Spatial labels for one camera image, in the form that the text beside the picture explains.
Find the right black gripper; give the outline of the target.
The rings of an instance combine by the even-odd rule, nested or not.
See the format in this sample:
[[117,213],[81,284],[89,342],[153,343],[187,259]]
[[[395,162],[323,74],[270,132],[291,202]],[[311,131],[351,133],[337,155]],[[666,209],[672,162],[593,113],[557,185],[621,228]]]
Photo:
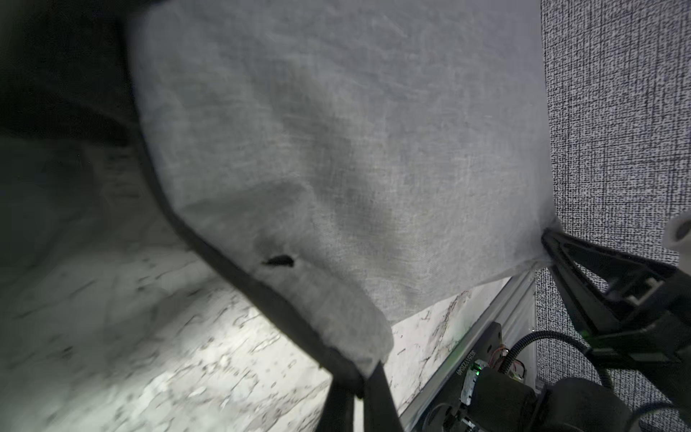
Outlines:
[[687,273],[558,230],[546,230],[542,244],[568,315],[597,365],[689,370]]

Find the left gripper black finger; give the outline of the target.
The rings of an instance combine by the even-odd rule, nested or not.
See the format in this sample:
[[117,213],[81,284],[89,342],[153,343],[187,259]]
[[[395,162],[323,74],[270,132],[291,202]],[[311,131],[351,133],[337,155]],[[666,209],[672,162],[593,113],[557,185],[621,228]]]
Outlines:
[[356,393],[336,381],[329,387],[316,431],[403,432],[384,365],[379,363]]

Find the grey laptop bag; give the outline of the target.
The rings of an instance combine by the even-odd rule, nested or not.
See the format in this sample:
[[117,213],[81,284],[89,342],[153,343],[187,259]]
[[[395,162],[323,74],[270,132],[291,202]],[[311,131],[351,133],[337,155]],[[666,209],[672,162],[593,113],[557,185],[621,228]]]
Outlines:
[[539,2],[156,1],[124,38],[171,221],[352,392],[394,323],[547,261]]
[[124,30],[146,1],[4,1],[1,133],[122,141],[140,121]]

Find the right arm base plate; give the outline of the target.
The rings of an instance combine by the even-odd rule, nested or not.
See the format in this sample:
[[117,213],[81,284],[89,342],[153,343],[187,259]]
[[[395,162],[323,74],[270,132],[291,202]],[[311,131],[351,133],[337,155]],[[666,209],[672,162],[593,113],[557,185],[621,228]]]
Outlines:
[[414,410],[409,431],[528,431],[538,397],[534,390],[534,349],[518,355],[504,375],[500,367],[511,342],[495,321],[471,345],[453,351],[443,381]]

